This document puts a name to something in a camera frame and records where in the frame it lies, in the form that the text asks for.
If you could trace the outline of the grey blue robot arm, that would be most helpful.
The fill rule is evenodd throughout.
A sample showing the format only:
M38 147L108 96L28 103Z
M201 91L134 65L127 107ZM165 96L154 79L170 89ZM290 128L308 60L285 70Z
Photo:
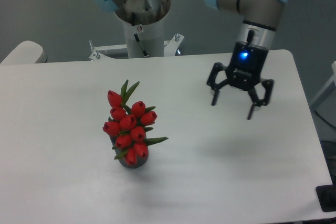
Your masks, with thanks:
M93 0L99 8L115 13L122 21L129 58L175 55L178 38L167 45L163 39L163 21L171 0ZM229 65L215 63L207 79L215 105L221 88L232 86L246 91L251 108L270 102L274 81L260 74L288 0L204 0L217 10L229 10L243 16L243 22Z

